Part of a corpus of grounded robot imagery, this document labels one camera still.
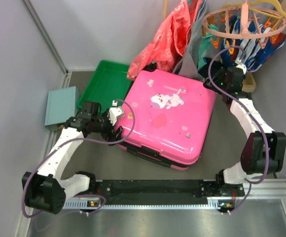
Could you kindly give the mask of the pink hard-shell suitcase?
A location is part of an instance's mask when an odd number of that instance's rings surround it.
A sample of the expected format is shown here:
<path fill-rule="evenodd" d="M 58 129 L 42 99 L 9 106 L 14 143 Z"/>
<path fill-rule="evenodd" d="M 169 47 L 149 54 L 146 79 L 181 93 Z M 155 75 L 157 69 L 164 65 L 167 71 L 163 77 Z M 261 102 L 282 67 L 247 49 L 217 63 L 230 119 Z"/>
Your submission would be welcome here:
<path fill-rule="evenodd" d="M 119 146 L 149 162 L 186 170 L 201 156 L 215 98 L 198 80 L 141 71 L 115 126 L 123 129 Z"/>

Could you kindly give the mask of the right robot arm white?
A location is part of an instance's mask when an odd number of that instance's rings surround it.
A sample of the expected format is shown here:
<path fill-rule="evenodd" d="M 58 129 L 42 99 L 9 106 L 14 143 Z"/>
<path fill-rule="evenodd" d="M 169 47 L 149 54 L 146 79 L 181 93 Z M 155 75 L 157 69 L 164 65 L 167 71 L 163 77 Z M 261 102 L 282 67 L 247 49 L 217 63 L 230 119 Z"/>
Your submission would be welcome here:
<path fill-rule="evenodd" d="M 215 189 L 223 196 L 233 190 L 233 185 L 280 172 L 284 163 L 286 135 L 276 132 L 261 117 L 251 95 L 242 90 L 244 77 L 243 69 L 222 67 L 214 75 L 208 74 L 203 82 L 205 88 L 222 95 L 247 137 L 240 161 L 218 174 L 220 180 L 215 183 Z"/>

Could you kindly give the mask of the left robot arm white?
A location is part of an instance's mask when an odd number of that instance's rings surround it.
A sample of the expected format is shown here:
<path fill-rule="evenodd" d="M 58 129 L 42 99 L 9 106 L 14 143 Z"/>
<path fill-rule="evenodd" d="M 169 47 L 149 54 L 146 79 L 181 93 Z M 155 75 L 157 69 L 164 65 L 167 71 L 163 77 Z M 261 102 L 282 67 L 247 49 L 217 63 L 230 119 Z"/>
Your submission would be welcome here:
<path fill-rule="evenodd" d="M 26 172 L 22 177 L 21 209 L 26 218 L 34 217 L 26 212 L 27 207 L 58 214 L 68 199 L 78 194 L 91 196 L 96 192 L 95 175 L 78 171 L 72 177 L 62 179 L 62 174 L 76 149 L 89 140 L 91 133 L 102 135 L 102 144 L 115 145 L 123 141 L 114 138 L 114 126 L 125 114 L 118 102 L 113 101 L 112 107 L 101 112 L 100 103 L 86 101 L 76 116 L 67 119 L 46 158 L 33 172 Z"/>

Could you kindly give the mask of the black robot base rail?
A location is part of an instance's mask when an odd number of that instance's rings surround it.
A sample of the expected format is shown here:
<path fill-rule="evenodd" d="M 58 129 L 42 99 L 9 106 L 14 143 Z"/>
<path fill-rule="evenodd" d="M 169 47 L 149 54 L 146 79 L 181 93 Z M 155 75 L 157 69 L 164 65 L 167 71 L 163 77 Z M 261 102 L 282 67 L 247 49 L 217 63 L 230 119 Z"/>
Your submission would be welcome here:
<path fill-rule="evenodd" d="M 154 204 L 191 204 L 203 198 L 226 198 L 235 201 L 245 195 L 242 185 L 205 180 L 102 180 L 91 190 L 111 203 L 123 204 L 146 200 Z"/>

